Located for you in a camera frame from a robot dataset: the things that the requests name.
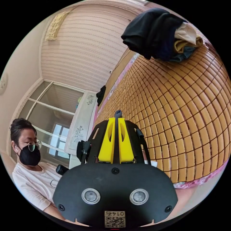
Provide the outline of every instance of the white t-shirt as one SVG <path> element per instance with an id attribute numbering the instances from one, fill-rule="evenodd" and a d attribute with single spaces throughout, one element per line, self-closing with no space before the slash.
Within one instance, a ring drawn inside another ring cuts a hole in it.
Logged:
<path id="1" fill-rule="evenodd" d="M 61 175 L 56 173 L 56 167 L 49 163 L 38 164 L 42 171 L 26 169 L 17 163 L 12 173 L 14 183 L 21 194 L 34 206 L 46 209 L 53 202 L 53 194 Z"/>

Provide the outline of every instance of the qr code sticker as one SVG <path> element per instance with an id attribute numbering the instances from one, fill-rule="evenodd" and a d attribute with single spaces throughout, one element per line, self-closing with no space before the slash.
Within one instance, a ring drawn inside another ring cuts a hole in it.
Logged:
<path id="1" fill-rule="evenodd" d="M 125 211 L 105 211 L 104 217 L 106 228 L 126 227 Z"/>

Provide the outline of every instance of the beige clothing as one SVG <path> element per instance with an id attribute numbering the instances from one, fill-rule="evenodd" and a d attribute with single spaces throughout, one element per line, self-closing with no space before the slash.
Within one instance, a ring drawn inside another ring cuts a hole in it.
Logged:
<path id="1" fill-rule="evenodd" d="M 186 22 L 183 22 L 182 25 L 176 29 L 174 37 L 196 45 L 197 33 L 194 28 Z"/>
<path id="2" fill-rule="evenodd" d="M 21 194 L 34 206 L 46 209 L 53 204 L 53 194 L 61 175 L 56 173 L 56 167 L 49 163 L 38 164 L 42 171 L 35 172 L 17 163 L 13 171 L 13 179 Z"/>

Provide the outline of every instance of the black face mask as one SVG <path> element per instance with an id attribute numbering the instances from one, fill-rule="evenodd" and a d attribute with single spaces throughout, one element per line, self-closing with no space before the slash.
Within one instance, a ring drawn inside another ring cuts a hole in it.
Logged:
<path id="1" fill-rule="evenodd" d="M 29 150 L 28 146 L 25 146 L 23 149 L 21 149 L 19 160 L 23 165 L 36 166 L 41 160 L 40 151 L 38 150 L 37 146 L 35 146 L 33 152 Z"/>

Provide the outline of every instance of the window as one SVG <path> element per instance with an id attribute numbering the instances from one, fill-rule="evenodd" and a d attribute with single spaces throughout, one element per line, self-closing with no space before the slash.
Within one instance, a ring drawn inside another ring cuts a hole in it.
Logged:
<path id="1" fill-rule="evenodd" d="M 64 152 L 70 125 L 84 91 L 43 81 L 27 98 L 19 118 L 28 119 L 42 142 L 41 161 L 69 167 L 70 154 Z M 11 157 L 17 156 L 11 148 Z"/>

